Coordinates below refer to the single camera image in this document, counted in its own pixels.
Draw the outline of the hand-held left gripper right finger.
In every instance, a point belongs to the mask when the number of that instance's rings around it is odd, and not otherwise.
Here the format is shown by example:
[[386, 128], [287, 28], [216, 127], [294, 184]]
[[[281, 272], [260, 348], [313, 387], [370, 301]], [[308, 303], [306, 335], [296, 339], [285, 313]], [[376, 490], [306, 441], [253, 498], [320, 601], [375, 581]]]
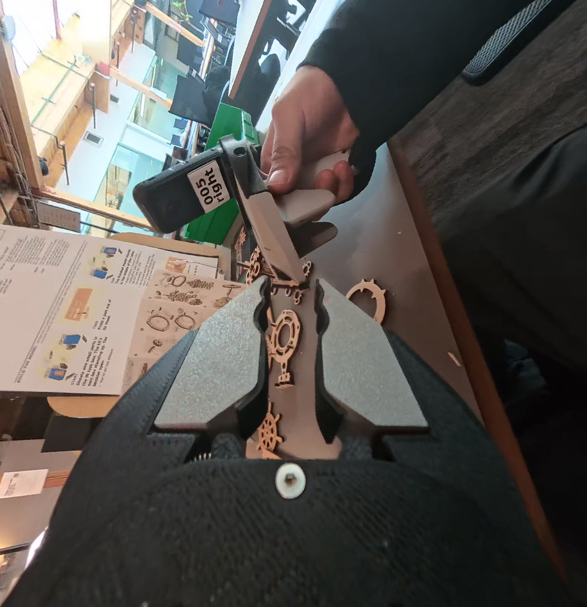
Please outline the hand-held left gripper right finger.
[[429, 425], [382, 326], [317, 279], [315, 417], [326, 443], [425, 434]]

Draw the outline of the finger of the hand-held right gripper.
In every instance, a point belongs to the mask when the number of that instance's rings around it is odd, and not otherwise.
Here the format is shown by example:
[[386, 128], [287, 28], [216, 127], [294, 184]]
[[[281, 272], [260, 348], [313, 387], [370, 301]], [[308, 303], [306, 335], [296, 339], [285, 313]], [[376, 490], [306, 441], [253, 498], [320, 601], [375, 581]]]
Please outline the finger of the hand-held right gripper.
[[249, 219], [257, 244], [276, 275], [302, 284], [306, 281], [300, 260], [282, 220], [273, 196], [263, 191], [246, 197], [241, 203]]

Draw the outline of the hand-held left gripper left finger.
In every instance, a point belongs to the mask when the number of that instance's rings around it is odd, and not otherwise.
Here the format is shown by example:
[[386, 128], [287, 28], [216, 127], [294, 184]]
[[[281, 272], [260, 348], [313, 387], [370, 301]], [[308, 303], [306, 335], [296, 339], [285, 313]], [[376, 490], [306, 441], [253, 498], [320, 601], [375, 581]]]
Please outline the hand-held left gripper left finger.
[[270, 281], [256, 279], [194, 332], [157, 429], [247, 439], [267, 413]]

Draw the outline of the wooden gear axle assembly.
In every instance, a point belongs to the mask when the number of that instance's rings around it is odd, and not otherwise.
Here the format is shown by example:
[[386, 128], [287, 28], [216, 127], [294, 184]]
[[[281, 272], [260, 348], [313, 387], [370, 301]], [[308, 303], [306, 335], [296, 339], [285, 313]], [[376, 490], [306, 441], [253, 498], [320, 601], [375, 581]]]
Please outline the wooden gear axle assembly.
[[247, 286], [254, 283], [259, 277], [267, 277], [270, 282], [271, 295], [277, 295], [280, 291], [286, 297], [290, 297], [295, 305], [299, 305], [303, 299], [304, 292], [309, 289], [309, 279], [313, 271], [313, 262], [304, 261], [302, 270], [304, 280], [300, 283], [292, 279], [278, 277], [276, 270], [264, 259], [259, 247], [252, 252], [249, 261], [236, 261], [237, 269], [244, 274], [244, 282]]

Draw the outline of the wooden oval frame part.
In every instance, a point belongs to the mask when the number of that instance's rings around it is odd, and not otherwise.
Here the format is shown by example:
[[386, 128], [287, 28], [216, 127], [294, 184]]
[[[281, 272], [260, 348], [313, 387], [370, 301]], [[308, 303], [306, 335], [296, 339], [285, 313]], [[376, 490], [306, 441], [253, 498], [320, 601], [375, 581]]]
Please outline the wooden oval frame part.
[[280, 373], [275, 387], [285, 389], [293, 386], [294, 379], [289, 369], [289, 361], [298, 349], [302, 333], [302, 325], [294, 310], [283, 310], [277, 319], [274, 319], [271, 307], [267, 309], [269, 328], [266, 334], [269, 369], [276, 362]]

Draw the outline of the person's right forearm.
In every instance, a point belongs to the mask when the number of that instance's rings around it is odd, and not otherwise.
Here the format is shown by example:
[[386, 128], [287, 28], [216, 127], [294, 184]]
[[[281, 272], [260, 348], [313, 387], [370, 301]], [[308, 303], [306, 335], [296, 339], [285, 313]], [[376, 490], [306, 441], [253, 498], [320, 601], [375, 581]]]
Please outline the person's right forearm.
[[532, 1], [346, 1], [300, 69], [316, 69], [328, 95], [314, 120], [334, 118], [338, 142], [319, 135], [315, 152], [352, 146], [354, 166], [454, 80], [498, 29]]

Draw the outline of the person's right hand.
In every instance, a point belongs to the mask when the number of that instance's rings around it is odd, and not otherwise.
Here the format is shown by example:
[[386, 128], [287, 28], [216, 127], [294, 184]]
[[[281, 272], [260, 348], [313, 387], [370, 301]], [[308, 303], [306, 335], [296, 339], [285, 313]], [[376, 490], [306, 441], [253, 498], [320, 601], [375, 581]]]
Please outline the person's right hand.
[[331, 78], [316, 67], [300, 67], [272, 108], [261, 149], [267, 189], [290, 193], [302, 167], [350, 150], [359, 135]]

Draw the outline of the wooden ship wheel part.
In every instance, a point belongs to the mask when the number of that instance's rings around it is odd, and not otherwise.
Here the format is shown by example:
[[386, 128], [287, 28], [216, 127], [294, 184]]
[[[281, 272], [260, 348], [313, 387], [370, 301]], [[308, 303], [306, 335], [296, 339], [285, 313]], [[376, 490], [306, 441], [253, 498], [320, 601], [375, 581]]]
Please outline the wooden ship wheel part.
[[256, 450], [263, 459], [281, 459], [275, 452], [283, 442], [279, 431], [281, 418], [281, 414], [274, 413], [274, 403], [269, 401], [267, 413], [257, 430]]

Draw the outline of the green plastic crate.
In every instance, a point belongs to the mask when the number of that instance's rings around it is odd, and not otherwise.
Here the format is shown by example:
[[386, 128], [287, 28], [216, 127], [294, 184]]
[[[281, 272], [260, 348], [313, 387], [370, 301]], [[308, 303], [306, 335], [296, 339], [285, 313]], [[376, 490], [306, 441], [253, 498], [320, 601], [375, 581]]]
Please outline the green plastic crate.
[[[206, 150], [213, 149], [222, 137], [258, 144], [251, 116], [244, 110], [221, 103], [212, 125]], [[239, 214], [236, 199], [227, 200], [228, 189], [217, 161], [192, 171], [188, 179], [201, 202], [203, 214], [181, 232], [186, 240], [222, 245]]]

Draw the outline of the black office chair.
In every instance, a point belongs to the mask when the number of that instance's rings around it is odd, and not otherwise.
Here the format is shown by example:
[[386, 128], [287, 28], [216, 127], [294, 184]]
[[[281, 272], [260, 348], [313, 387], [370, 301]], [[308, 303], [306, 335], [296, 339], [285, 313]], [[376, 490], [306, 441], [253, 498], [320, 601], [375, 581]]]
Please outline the black office chair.
[[178, 76], [169, 112], [211, 127], [229, 81], [230, 69], [226, 66], [213, 68], [206, 74], [205, 80]]

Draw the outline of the small hanging sign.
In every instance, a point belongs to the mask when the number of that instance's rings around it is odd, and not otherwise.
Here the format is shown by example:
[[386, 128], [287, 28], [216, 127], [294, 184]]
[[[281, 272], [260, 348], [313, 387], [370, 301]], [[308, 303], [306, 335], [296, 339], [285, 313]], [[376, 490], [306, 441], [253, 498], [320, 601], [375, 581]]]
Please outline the small hanging sign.
[[37, 201], [39, 224], [60, 230], [80, 233], [80, 213], [70, 208], [62, 208], [44, 201]]

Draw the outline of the printed instruction sheet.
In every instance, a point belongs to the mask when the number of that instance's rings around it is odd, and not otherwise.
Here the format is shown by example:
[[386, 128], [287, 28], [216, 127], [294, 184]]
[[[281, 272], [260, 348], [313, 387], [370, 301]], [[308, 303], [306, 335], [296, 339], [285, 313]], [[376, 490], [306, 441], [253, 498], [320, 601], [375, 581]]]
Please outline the printed instruction sheet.
[[121, 393], [164, 251], [0, 225], [0, 392]]

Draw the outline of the person's leg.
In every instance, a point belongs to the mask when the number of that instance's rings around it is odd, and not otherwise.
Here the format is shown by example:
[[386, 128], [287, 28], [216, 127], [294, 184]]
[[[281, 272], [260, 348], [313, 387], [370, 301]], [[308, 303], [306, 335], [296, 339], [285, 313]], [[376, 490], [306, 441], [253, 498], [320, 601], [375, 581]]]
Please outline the person's leg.
[[567, 407], [556, 462], [587, 481], [587, 123], [444, 218], [448, 267], [500, 393], [506, 342], [524, 348]]

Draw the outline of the white paper label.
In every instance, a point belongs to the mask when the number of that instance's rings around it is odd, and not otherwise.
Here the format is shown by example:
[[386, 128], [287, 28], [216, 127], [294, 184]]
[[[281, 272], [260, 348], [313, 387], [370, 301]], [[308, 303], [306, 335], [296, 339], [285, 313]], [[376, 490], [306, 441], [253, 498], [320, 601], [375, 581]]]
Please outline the white paper label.
[[0, 499], [39, 495], [48, 473], [48, 469], [5, 472], [0, 477]]

